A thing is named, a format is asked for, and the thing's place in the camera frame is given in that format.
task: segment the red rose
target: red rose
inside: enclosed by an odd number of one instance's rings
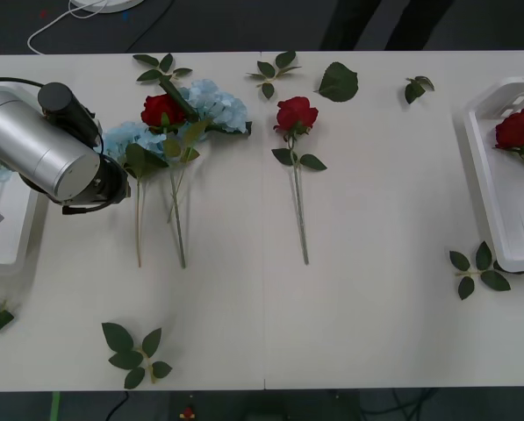
[[[180,106],[168,94],[159,96],[147,96],[145,110],[141,112],[140,118],[143,123],[160,127],[162,125],[162,114],[166,113],[171,125],[178,125],[185,121],[185,114]]]
[[[524,146],[524,109],[496,125],[496,140],[499,149]]]
[[[280,108],[277,113],[277,123],[275,129],[296,133],[306,133],[307,129],[312,129],[312,125],[318,116],[318,110],[311,108],[311,103],[304,96],[295,96],[287,101],[277,103]]]

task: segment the white plastic basket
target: white plastic basket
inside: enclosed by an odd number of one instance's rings
[[[524,161],[494,149],[495,127],[524,109],[524,77],[510,77],[489,88],[464,111],[493,245],[500,266],[524,270]]]

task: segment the gray floor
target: gray floor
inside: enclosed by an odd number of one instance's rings
[[[146,0],[127,15],[67,17],[33,44],[46,54],[123,53],[167,1]],[[356,49],[383,49],[406,3],[383,0]],[[29,54],[25,42],[30,34],[66,7],[67,0],[0,0],[0,54]],[[131,52],[317,50],[333,10],[334,2],[316,0],[176,0]],[[456,0],[427,49],[524,49],[524,0]],[[417,393],[400,392],[408,399]],[[60,420],[105,420],[122,396],[120,392],[62,394]],[[184,392],[132,392],[112,421],[176,420],[189,401],[190,394]],[[272,405],[283,406],[291,420],[358,419],[355,393],[349,391],[340,392],[338,399],[329,391],[199,392],[193,402],[198,421],[240,420],[248,408]],[[50,393],[0,394],[0,421],[48,419],[50,403]],[[363,408],[393,404],[389,390],[362,392]],[[394,413],[369,419],[404,418]],[[424,406],[421,419],[524,421],[524,388],[444,389]]]

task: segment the white table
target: white table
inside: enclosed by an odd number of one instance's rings
[[[524,277],[508,293],[477,282],[461,302],[447,256],[490,240],[459,112],[524,75],[523,52],[301,53],[303,68],[269,102],[243,77],[260,54],[175,57],[194,69],[186,85],[213,79],[255,124],[224,152],[201,151],[184,205],[189,267],[165,223],[162,180],[147,191],[142,269],[133,200],[82,217],[49,205],[24,272],[0,279],[0,299],[18,306],[0,335],[0,390],[121,389],[104,321],[139,339],[163,327],[158,357],[174,371],[140,389],[524,385]],[[359,74],[348,103],[312,92],[332,61]],[[124,55],[0,57],[0,75],[67,83],[104,128],[138,120],[144,97],[160,93],[133,83],[140,71]],[[405,78],[416,75],[436,91],[407,107]],[[308,267],[291,175],[270,151],[283,144],[276,102],[291,96],[319,108],[299,148],[329,168],[302,174]]]

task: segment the flower stem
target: flower stem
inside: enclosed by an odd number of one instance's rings
[[[137,351],[142,354],[145,361],[147,362],[147,370],[150,374],[150,381],[155,384],[156,383],[156,377],[154,377],[153,373],[153,365],[150,363],[150,359],[148,358],[148,355],[145,354],[145,352],[142,350],[142,348],[137,348]]]
[[[298,164],[295,161],[295,153],[292,146],[290,147],[291,161],[293,163],[293,174],[295,175],[295,190],[297,193],[297,211],[298,211],[298,225],[300,226],[300,244],[303,247],[303,258],[305,264],[308,265],[308,249],[306,247],[306,233],[305,233],[305,217],[303,216],[303,205],[300,201],[300,187],[298,185]]]
[[[183,252],[182,227],[180,226],[180,211],[177,207],[176,180],[174,180],[174,172],[172,170],[170,170],[170,183],[172,184],[172,199],[174,200],[174,211],[176,212],[176,227],[177,237],[180,243],[180,258],[182,261],[182,268],[185,269],[185,253]]]
[[[137,180],[137,197],[135,202],[135,245],[137,246],[137,261],[140,264],[140,221],[139,221],[139,203],[140,203],[140,180]]]

